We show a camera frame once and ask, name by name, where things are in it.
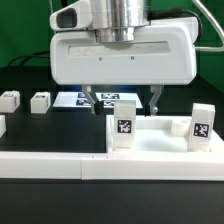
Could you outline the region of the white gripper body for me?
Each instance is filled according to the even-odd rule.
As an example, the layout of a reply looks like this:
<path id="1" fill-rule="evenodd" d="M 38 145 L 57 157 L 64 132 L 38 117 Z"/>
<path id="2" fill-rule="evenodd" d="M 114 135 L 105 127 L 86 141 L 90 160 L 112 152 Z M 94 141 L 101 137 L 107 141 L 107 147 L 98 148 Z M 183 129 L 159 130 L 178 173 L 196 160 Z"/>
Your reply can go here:
<path id="1" fill-rule="evenodd" d="M 179 85 L 196 76 L 193 17 L 154 20 L 130 42 L 98 43 L 93 31 L 62 32 L 50 44 L 60 85 Z"/>

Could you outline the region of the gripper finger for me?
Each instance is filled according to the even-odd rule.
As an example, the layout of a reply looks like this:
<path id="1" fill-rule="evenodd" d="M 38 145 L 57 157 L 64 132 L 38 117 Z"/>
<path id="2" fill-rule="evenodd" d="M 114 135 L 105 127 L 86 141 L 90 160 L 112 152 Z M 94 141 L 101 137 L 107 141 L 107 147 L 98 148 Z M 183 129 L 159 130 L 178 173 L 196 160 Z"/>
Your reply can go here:
<path id="1" fill-rule="evenodd" d="M 82 92 L 91 105 L 91 113 L 99 115 L 102 112 L 102 102 L 97 98 L 91 85 L 83 85 Z"/>
<path id="2" fill-rule="evenodd" d="M 158 112 L 157 102 L 163 92 L 163 85 L 151 85 L 150 92 L 152 93 L 152 98 L 149 102 L 145 104 L 145 115 L 155 116 Z"/>

